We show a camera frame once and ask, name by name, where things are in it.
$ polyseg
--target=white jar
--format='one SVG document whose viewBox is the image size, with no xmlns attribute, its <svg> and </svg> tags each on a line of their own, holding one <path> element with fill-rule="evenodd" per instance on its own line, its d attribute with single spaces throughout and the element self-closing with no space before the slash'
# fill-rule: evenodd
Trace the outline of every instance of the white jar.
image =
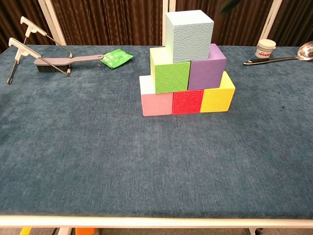
<svg viewBox="0 0 313 235">
<path fill-rule="evenodd" d="M 261 39 L 256 48 L 255 56 L 258 58 L 269 58 L 276 48 L 276 42 L 270 39 Z"/>
</svg>

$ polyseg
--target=stacked blocks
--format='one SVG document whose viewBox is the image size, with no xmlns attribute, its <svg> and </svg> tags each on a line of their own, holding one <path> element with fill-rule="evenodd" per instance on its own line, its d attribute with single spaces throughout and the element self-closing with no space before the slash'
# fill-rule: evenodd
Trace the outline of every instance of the stacked blocks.
<svg viewBox="0 0 313 235">
<path fill-rule="evenodd" d="M 144 116 L 228 111 L 235 86 L 213 24 L 200 10 L 166 13 L 166 45 L 150 49 L 151 75 L 139 77 Z"/>
</svg>

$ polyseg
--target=jar lid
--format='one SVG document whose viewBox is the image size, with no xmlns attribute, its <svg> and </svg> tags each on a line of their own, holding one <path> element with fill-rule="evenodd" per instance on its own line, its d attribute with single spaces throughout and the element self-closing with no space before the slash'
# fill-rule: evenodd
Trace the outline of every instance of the jar lid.
<svg viewBox="0 0 313 235">
<path fill-rule="evenodd" d="M 258 43 L 258 46 L 265 48 L 265 49 L 275 49 L 276 42 L 270 39 L 261 39 Z"/>
</svg>

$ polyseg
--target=white clamp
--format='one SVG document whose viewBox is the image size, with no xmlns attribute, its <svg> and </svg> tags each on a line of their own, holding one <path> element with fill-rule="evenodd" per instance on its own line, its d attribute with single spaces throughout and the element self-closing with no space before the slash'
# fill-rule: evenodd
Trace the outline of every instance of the white clamp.
<svg viewBox="0 0 313 235">
<path fill-rule="evenodd" d="M 16 46 L 18 48 L 18 52 L 16 52 L 15 60 L 19 61 L 21 56 L 27 56 L 31 55 L 35 57 L 36 59 L 40 58 L 41 55 L 35 52 L 34 50 L 30 49 L 29 47 L 25 46 L 24 44 L 20 43 L 18 40 L 14 38 L 9 39 L 9 47 L 10 46 Z"/>
<path fill-rule="evenodd" d="M 21 24 L 27 24 L 27 31 L 25 33 L 25 36 L 28 38 L 30 33 L 37 33 L 39 32 L 40 34 L 46 36 L 47 33 L 45 31 L 43 31 L 41 28 L 39 28 L 37 25 L 35 25 L 32 21 L 30 21 L 29 19 L 25 18 L 24 16 L 21 17 Z"/>
</svg>

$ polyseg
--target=metal ladle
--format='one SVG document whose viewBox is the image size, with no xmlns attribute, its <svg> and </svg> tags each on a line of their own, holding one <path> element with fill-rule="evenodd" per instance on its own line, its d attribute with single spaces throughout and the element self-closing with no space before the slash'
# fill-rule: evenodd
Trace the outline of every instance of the metal ladle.
<svg viewBox="0 0 313 235">
<path fill-rule="evenodd" d="M 260 64 L 266 64 L 266 63 L 284 61 L 284 60 L 305 60 L 305 61 L 313 60 L 313 41 L 310 41 L 302 45 L 298 50 L 297 56 L 273 58 L 273 59 L 264 58 L 264 59 L 248 60 L 247 62 L 244 62 L 244 65 L 260 65 Z"/>
</svg>

